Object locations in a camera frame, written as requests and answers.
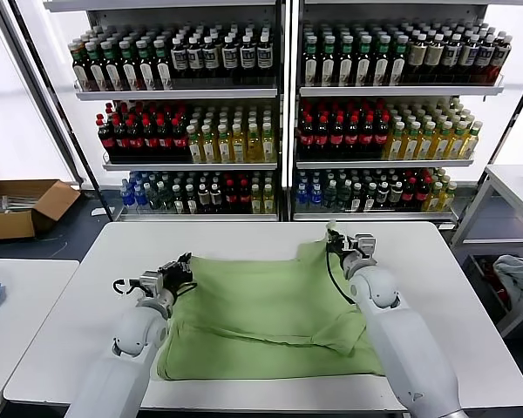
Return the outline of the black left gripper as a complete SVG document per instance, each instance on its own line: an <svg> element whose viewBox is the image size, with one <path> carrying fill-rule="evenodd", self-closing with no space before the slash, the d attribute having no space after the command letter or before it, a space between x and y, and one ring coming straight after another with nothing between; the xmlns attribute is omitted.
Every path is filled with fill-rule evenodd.
<svg viewBox="0 0 523 418"><path fill-rule="evenodd" d="M197 287L190 267L191 253L182 254L177 260L160 267L163 287L171 293L186 293Z"/></svg>

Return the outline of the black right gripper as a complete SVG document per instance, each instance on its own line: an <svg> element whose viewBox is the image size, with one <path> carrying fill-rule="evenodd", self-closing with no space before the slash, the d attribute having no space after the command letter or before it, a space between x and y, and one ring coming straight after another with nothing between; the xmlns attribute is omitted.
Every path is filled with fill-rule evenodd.
<svg viewBox="0 0 523 418"><path fill-rule="evenodd" d="M335 229L328 229L327 237L328 242L326 244L326 252L335 254L341 260L357 250L356 245L352 242L352 239L349 236L346 236Z"/></svg>

